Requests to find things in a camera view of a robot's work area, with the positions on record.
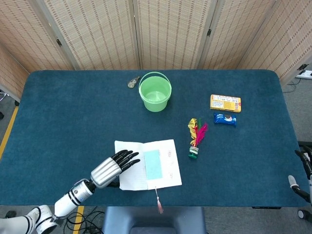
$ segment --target floor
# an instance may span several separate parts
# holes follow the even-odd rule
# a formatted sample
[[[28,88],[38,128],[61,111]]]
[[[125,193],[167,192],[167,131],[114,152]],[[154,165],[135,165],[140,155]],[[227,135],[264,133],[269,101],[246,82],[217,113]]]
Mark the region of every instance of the floor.
[[[299,141],[312,141],[312,80],[302,79],[296,86],[285,86],[283,91],[297,139]],[[0,120],[0,142],[14,107],[14,101],[10,97],[6,97],[0,102],[0,111],[5,114],[4,119]],[[17,211],[18,215],[25,215],[32,208],[33,206],[0,206],[0,217],[4,217],[9,210]],[[93,208],[85,207],[83,213],[88,214]],[[306,206],[305,209],[312,212],[309,206]],[[99,207],[97,210],[105,211],[105,207]],[[205,207],[205,216],[207,231],[210,234],[294,234],[311,233],[312,231],[312,223],[298,218],[297,208],[255,210],[249,207]],[[95,223],[99,227],[102,226],[102,214],[96,217]],[[63,234],[63,227],[64,225],[53,233]],[[71,234],[73,231],[66,228],[64,233]]]

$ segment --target yellow feather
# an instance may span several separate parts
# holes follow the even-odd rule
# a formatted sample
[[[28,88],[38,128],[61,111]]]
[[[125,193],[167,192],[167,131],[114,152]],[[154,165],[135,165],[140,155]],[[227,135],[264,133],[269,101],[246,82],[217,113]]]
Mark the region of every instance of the yellow feather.
[[[195,126],[197,125],[197,119],[196,118],[192,118],[189,122],[189,124],[187,125],[190,129],[190,133],[191,133],[191,138],[193,139],[191,141],[191,145],[195,144],[195,140],[196,140],[196,131],[195,131]]]

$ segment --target green feather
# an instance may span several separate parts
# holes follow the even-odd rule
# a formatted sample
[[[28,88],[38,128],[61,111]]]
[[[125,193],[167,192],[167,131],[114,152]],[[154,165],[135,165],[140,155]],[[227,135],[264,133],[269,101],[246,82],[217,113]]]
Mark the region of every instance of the green feather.
[[[198,120],[198,131],[201,129],[201,118]]]

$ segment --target blue square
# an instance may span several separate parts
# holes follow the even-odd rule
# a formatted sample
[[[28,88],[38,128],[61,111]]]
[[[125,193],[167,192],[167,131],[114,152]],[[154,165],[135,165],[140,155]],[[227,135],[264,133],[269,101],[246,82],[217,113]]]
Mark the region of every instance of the blue square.
[[[159,150],[144,152],[147,179],[161,179],[161,163]]]

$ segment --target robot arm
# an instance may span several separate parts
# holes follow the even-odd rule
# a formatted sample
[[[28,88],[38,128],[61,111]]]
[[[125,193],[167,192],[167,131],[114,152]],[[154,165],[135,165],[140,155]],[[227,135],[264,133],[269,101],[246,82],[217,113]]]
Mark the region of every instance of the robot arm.
[[[61,225],[65,217],[87,198],[96,188],[108,186],[122,172],[140,159],[130,161],[138,153],[122,150],[104,160],[91,172],[91,179],[77,182],[60,200],[55,203],[55,213],[52,215],[48,206],[34,208],[26,216],[0,219],[0,234],[31,234],[35,229],[38,234],[49,234],[57,225]]]

